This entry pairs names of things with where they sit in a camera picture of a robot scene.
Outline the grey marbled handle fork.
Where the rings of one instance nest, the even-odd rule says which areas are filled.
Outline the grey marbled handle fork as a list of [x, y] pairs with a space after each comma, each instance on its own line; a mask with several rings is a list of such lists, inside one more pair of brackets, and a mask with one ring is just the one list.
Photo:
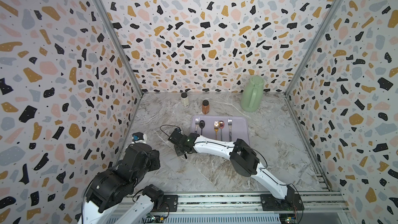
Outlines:
[[232, 120], [232, 118], [229, 118], [229, 119], [228, 119], [229, 142], [232, 142], [232, 124], [233, 124], [233, 120]]

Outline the gold ornate fork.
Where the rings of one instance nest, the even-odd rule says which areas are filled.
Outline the gold ornate fork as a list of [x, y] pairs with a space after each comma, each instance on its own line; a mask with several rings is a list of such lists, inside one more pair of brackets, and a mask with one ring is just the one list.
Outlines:
[[214, 122], [214, 131], [215, 131], [215, 140], [217, 140], [218, 131], [219, 131], [219, 121]]

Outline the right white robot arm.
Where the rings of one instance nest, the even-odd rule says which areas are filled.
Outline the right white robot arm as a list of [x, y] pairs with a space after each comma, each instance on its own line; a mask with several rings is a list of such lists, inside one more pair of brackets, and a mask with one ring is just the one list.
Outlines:
[[242, 139], [235, 142], [212, 140], [196, 133], [186, 136], [175, 129], [168, 140], [174, 145], [178, 156], [205, 153], [219, 156], [231, 162], [234, 170], [243, 177], [251, 177], [265, 187], [274, 199], [302, 211], [303, 201], [296, 188], [279, 180], [260, 162], [256, 151]]

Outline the lavender plastic tray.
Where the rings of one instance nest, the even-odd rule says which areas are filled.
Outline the lavender plastic tray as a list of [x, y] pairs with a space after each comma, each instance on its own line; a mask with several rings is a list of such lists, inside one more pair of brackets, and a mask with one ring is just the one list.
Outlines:
[[[215, 122], [223, 122], [224, 127], [215, 131]], [[206, 138], [218, 141], [235, 142], [237, 139], [250, 145], [247, 119], [237, 116], [195, 115], [191, 120], [190, 133], [197, 132]]]

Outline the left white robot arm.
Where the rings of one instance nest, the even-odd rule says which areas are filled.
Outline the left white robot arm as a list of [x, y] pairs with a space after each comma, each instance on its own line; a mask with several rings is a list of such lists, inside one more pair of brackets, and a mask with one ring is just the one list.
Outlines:
[[[120, 163], [97, 174], [88, 186], [81, 206], [79, 224], [105, 224], [122, 200], [151, 171], [160, 168], [160, 153], [145, 143], [127, 147]], [[163, 206], [164, 191], [151, 184], [117, 221], [117, 224], [136, 224], [153, 210]]]

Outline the black spoon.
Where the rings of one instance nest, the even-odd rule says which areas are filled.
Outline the black spoon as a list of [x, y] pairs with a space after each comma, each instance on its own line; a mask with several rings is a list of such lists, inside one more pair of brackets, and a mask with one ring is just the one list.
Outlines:
[[205, 121], [204, 120], [200, 120], [199, 127], [201, 128], [201, 135], [202, 135], [203, 134], [203, 129], [205, 127]]

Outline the iridescent rainbow spoon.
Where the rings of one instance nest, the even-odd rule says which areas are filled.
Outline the iridescent rainbow spoon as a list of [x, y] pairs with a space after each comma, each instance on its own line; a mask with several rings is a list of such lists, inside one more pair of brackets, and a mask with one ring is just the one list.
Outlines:
[[220, 140], [223, 141], [222, 130], [225, 127], [224, 121], [219, 121], [219, 129], [220, 129]]

